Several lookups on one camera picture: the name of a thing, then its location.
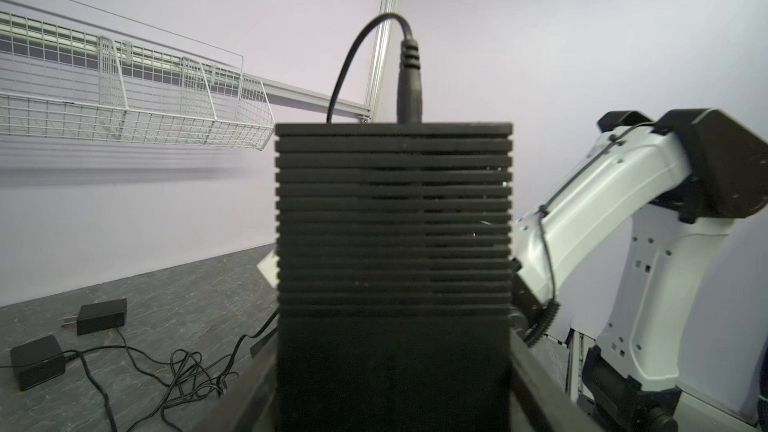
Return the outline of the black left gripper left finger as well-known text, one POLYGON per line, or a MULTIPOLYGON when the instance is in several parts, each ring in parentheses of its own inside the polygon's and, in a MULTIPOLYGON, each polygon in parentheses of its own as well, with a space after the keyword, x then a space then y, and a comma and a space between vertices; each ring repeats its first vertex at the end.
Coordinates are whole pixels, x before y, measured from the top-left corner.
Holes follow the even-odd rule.
POLYGON ((278 338, 269 339, 250 367, 193 431, 273 432, 276 425, 278 338))

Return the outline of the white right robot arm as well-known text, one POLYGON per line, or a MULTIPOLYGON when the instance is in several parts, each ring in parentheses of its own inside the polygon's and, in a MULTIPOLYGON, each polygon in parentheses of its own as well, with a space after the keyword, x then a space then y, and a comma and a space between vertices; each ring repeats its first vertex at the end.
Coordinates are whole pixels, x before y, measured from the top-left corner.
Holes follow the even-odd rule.
POLYGON ((657 120, 610 111, 586 157, 512 230, 513 327, 536 344, 557 294, 622 223, 627 259, 582 380, 611 431, 676 431, 679 352, 710 262, 737 220, 767 203, 767 145, 718 109, 675 109, 657 120))

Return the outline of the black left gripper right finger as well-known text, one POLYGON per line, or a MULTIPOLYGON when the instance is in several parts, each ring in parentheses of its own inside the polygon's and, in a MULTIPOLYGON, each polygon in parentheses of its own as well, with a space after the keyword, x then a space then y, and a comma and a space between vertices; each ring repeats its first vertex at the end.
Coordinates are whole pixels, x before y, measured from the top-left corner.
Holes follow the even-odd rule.
POLYGON ((510 337, 509 401, 511 431, 600 430, 558 387, 516 333, 510 337))

